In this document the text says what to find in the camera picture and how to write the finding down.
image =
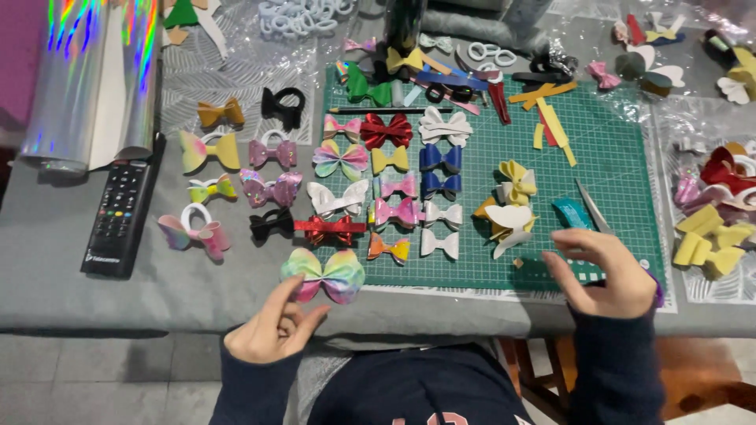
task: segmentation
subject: tile floor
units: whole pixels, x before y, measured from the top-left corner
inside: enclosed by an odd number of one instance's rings
[[[533,341],[536,371],[550,371]],[[756,383],[756,340],[730,340],[745,380]],[[0,425],[206,425],[220,390],[218,337],[79,340],[0,335]],[[552,425],[527,405],[534,425]],[[756,423],[732,406],[673,425]]]

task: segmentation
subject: sleeve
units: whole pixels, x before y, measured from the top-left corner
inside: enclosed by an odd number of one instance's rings
[[[302,352],[266,365],[241,361],[221,339],[221,392],[210,425],[280,425]]]
[[[654,350],[655,306],[635,319],[575,318],[578,379],[568,423],[661,424],[665,390]]]

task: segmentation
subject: green cutting mat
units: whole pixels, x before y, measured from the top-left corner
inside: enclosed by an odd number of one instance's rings
[[[580,193],[575,184],[579,178],[586,187],[596,205],[601,210],[609,226],[616,232],[622,242],[640,260],[649,263],[649,270],[666,288],[662,249],[659,246],[659,235],[656,227],[648,172],[646,171],[646,155],[643,149],[643,138],[637,124],[626,123],[613,114],[608,107],[600,104],[592,95],[586,84],[568,93],[547,98],[552,104],[575,153],[578,165],[571,168],[565,154],[557,147],[548,147],[544,137],[543,150],[535,150],[533,145],[533,131],[538,123],[538,111],[534,107],[525,112],[521,104],[509,104],[512,124],[501,125],[493,107],[482,109],[480,116],[467,113],[467,120],[474,133],[469,137],[467,146],[463,149],[462,186],[463,190],[457,195],[457,203],[463,205],[465,222],[460,229],[460,258],[457,261],[449,259],[441,250],[431,255],[420,257],[420,228],[413,231],[404,229],[396,224],[389,224],[381,232],[381,237],[387,244],[393,244],[401,237],[409,237],[411,241],[410,258],[401,267],[394,263],[389,254],[382,254],[379,258],[367,261],[367,247],[370,233],[357,236],[352,249],[365,267],[366,284],[375,285],[408,285],[429,287],[467,287],[490,289],[517,290],[558,290],[557,285],[546,272],[545,266],[538,261],[542,250],[553,250],[549,240],[549,232],[561,229],[558,218],[551,206],[551,201],[560,197],[571,197],[581,202]],[[506,96],[519,92],[520,84],[505,79]],[[404,93],[412,89],[412,84],[404,84]],[[341,86],[336,79],[335,68],[327,72],[327,83],[324,94],[324,113],[331,107],[369,107],[368,100],[361,104],[350,104],[345,86]],[[430,103],[425,99],[424,91],[412,106],[425,107]],[[439,106],[452,106],[444,101]],[[415,170],[420,185],[419,152],[423,147],[418,128],[421,114],[408,115],[413,126],[414,137],[410,142],[408,156],[410,166]],[[339,123],[364,116],[337,115]],[[382,115],[388,124],[392,115]],[[444,114],[448,120],[451,114]],[[336,143],[340,150],[349,146],[349,140],[344,135],[337,135]],[[440,140],[436,146],[445,154],[451,144]],[[392,155],[394,146],[387,141],[383,150],[386,156]],[[538,194],[531,197],[531,208],[540,216],[533,228],[534,237],[527,243],[508,249],[497,260],[491,258],[496,246],[494,241],[488,240],[491,235],[490,224],[487,221],[471,218],[475,209],[492,194],[492,189],[505,178],[498,172],[499,162],[514,159],[524,167],[535,170]],[[371,168],[363,174],[364,178],[372,181]],[[401,175],[393,167],[389,167],[382,175],[389,175],[393,181],[399,181]],[[318,178],[321,184],[328,187],[337,197],[351,183],[340,170],[326,178]],[[367,215],[367,206],[371,196],[363,208],[363,217]],[[395,194],[389,198],[389,205],[396,206],[400,196]],[[441,209],[448,208],[452,202],[442,194],[436,194],[432,202]],[[330,221],[335,221],[341,213],[336,214]],[[446,238],[451,230],[444,222],[436,222],[431,230],[438,239]],[[325,263],[335,252],[334,246],[324,246],[315,249],[318,258]],[[517,269],[513,260],[520,257],[525,265]],[[582,282],[601,278],[601,271],[596,266],[578,262],[572,263],[575,275]]]

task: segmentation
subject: red metallic hair bow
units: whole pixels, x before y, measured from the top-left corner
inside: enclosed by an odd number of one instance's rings
[[[352,217],[348,215],[335,222],[326,222],[318,216],[311,216],[306,222],[294,220],[294,230],[305,231],[305,237],[315,246],[323,242],[327,234],[335,234],[338,240],[351,246],[352,234],[366,232],[367,223],[353,223]]]
[[[360,134],[368,150],[379,149],[383,146],[386,138],[391,138],[391,142],[396,147],[410,147],[410,140],[413,136],[412,125],[403,113],[394,115],[388,126],[383,124],[383,120],[378,114],[369,113],[365,115],[365,121],[360,127]]]
[[[701,171],[701,180],[707,185],[726,185],[733,195],[756,187],[755,177],[742,177],[735,172],[735,159],[725,147],[718,147]]]

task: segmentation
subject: table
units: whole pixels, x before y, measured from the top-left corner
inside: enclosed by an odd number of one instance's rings
[[[559,17],[546,15],[547,27],[548,20],[555,19]],[[592,21],[575,18],[572,25],[590,31],[591,25],[596,26]],[[353,38],[365,39],[380,27],[380,23],[364,21]],[[595,33],[599,37],[598,26]],[[688,40],[695,42],[697,35],[692,33],[690,30]],[[569,51],[583,64],[595,57],[586,45],[581,48],[575,43]],[[714,81],[711,76],[721,71],[705,57],[696,63],[701,66],[688,78],[688,88],[698,95],[716,96],[709,85]],[[526,61],[520,60],[507,72],[524,70],[525,66]],[[314,116],[320,116],[320,101],[316,98],[314,102]],[[170,123],[163,122],[163,126],[170,127]],[[319,131],[320,127],[314,125],[316,140]],[[173,132],[168,136],[130,281],[102,280],[79,273],[107,173],[91,172],[84,181],[63,184],[40,179],[35,170],[16,163],[0,211],[0,331],[221,333],[248,320],[259,309],[278,282],[280,264],[302,241],[273,236],[264,249],[256,247],[250,240],[250,212],[242,198],[237,203],[214,200],[212,204],[214,219],[223,223],[233,243],[223,265],[213,265],[203,250],[169,250],[156,221],[162,214],[181,212],[187,203],[187,178],[181,174],[177,135]],[[313,179],[313,169],[306,160],[312,149],[299,149],[303,160],[297,169],[304,173],[305,181]],[[245,145],[240,146],[240,155],[246,156]],[[195,178],[214,178],[219,170],[218,164],[211,162]],[[262,170],[266,178],[278,172],[277,166]],[[309,213],[309,199],[302,194],[293,214]],[[752,321],[756,307],[688,303],[681,273],[675,269],[672,278],[678,313],[656,315],[658,334],[756,337]],[[313,301],[317,302],[330,301],[321,291]],[[568,333],[573,326],[564,305],[362,291],[356,303],[332,309],[317,335],[342,348],[382,349],[458,343],[474,336],[543,337]]]

